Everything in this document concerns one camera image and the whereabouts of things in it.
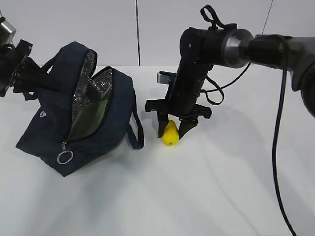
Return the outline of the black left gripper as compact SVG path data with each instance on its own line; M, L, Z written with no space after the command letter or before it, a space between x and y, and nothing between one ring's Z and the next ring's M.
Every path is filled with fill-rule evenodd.
M20 40L0 46L0 96L14 86L13 93L21 93L25 100L36 100L38 89L58 90L60 82L39 67L28 56L33 44Z

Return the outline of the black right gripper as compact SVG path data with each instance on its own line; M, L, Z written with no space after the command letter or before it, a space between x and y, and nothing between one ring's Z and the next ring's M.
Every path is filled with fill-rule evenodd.
M164 99L146 101L145 111L157 112L159 138L162 137L169 123L168 114L183 119L178 129L179 139L182 139L187 132L198 125L196 117L211 117L212 111L209 107L196 103L204 81L204 79L181 81L175 78L173 83L168 84L168 90Z

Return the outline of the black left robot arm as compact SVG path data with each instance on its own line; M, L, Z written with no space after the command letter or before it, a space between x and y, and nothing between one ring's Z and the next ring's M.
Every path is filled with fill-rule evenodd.
M12 44L0 47L1 97L13 88L13 93L21 93L26 100L34 100L40 89L57 91L60 88L60 82L30 58L31 51L32 44L24 40L20 40L16 47Z

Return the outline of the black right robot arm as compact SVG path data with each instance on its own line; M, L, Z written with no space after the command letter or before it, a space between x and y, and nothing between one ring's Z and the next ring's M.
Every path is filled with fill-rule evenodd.
M204 81L213 66L242 68L258 64L291 74L291 88L300 91L310 114L315 112L315 39L276 34L253 36L235 24L208 29L188 28L180 39L181 60L176 73L161 71L160 84L167 84L164 99L148 100L145 110L156 111L158 135L162 136L169 115L181 121L179 137L209 118L211 109L197 104Z

